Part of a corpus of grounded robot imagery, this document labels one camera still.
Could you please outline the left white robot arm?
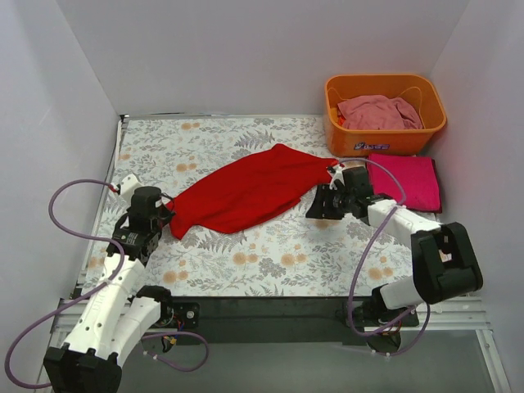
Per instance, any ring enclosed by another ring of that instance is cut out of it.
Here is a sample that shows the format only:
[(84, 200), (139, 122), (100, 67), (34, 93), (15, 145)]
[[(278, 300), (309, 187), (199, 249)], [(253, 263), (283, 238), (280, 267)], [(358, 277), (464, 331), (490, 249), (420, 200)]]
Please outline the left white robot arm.
[(116, 392), (122, 368), (144, 332), (165, 316), (169, 291), (153, 287), (122, 314), (134, 283), (158, 247), (174, 214), (158, 187), (136, 187), (129, 208), (108, 239), (98, 291), (61, 347), (50, 347), (43, 366), (55, 392)]

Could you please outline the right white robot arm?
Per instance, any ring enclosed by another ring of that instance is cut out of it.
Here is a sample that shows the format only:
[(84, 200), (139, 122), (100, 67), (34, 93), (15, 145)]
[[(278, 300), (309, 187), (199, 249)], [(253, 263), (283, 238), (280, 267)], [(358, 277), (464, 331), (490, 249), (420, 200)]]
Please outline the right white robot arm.
[(411, 252), (411, 275), (374, 288), (360, 305), (354, 301), (357, 281), (351, 281), (346, 306), (350, 327), (370, 324), (384, 332), (400, 325), (421, 304), (434, 305), (482, 289), (481, 269), (462, 224), (441, 224), (412, 212), (403, 201), (375, 193), (363, 166), (338, 164), (327, 171), (331, 180), (318, 185), (307, 218), (341, 220), (352, 215), (375, 230), (366, 252), (383, 233)]

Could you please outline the red t shirt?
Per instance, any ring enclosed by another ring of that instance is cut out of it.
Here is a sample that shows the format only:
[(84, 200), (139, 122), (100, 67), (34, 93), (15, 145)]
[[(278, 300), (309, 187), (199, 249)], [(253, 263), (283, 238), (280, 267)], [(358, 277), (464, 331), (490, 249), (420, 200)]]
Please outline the red t shirt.
[(181, 240), (193, 226), (232, 234), (290, 210), (319, 184), (329, 183), (334, 158), (297, 151), (281, 143), (224, 166), (178, 194), (171, 234)]

